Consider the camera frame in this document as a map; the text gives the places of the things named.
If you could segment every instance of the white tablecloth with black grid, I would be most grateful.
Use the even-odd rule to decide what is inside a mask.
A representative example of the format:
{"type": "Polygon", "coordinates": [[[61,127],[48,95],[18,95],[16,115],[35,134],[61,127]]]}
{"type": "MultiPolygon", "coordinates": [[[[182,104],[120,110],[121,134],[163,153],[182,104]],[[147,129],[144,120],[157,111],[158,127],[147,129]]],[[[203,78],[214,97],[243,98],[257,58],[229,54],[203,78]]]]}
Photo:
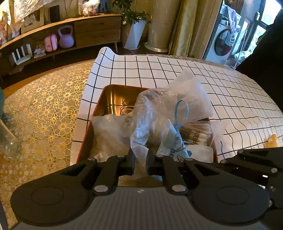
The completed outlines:
{"type": "Polygon", "coordinates": [[[120,56],[107,47],[96,58],[80,104],[73,135],[70,163],[76,162],[89,119],[102,89],[109,84],[145,88],[164,87],[186,69],[202,82],[214,108],[210,120],[226,127],[218,160],[233,157],[239,149],[264,148],[272,134],[283,146],[283,114],[274,101],[252,79],[225,68],[158,56],[120,56]]]}

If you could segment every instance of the yellow curtain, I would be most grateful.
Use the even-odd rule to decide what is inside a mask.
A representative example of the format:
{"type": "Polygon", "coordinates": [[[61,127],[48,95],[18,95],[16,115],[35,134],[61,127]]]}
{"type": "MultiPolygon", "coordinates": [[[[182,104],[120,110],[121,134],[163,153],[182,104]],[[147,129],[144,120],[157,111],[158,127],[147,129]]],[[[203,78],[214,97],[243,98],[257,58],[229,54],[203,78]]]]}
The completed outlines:
{"type": "Polygon", "coordinates": [[[182,0],[177,15],[169,55],[201,59],[222,0],[182,0]]]}

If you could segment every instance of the wooden floor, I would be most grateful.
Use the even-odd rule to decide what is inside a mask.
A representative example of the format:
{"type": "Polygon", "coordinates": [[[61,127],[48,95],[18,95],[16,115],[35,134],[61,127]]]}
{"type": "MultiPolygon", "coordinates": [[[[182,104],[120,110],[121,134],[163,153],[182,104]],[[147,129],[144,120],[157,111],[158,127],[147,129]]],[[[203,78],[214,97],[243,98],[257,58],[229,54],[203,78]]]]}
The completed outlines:
{"type": "MultiPolygon", "coordinates": [[[[47,73],[61,69],[77,62],[95,59],[98,55],[99,50],[104,46],[110,47],[113,51],[115,50],[114,44],[81,48],[78,50],[58,54],[55,56],[55,60],[52,57],[39,60],[37,62],[25,66],[24,69],[19,73],[3,76],[3,82],[0,83],[0,87],[3,89],[5,98],[10,96],[12,93],[17,91],[24,85],[36,80],[37,78],[42,77],[47,73]]],[[[143,44],[137,50],[126,50],[122,47],[122,44],[119,43],[118,54],[126,55],[156,53],[146,49],[143,44]]]]}

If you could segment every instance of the gray ribbed panel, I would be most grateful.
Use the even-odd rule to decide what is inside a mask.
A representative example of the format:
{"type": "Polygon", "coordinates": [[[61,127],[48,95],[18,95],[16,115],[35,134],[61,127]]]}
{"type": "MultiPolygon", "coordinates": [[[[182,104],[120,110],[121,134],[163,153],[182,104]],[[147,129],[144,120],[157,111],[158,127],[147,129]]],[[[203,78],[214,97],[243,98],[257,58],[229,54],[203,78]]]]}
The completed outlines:
{"type": "Polygon", "coordinates": [[[86,212],[69,223],[36,227],[19,223],[14,230],[268,230],[260,222],[229,227],[198,214],[184,196],[165,188],[118,187],[109,196],[96,197],[86,212]]]}

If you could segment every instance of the cabinet leg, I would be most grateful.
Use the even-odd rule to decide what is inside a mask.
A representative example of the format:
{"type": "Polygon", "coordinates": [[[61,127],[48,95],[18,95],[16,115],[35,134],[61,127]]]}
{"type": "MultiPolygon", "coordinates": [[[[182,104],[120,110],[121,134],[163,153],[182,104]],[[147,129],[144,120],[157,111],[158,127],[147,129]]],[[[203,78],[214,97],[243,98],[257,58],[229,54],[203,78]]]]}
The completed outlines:
{"type": "Polygon", "coordinates": [[[118,54],[117,42],[114,42],[116,53],[118,54]]]}

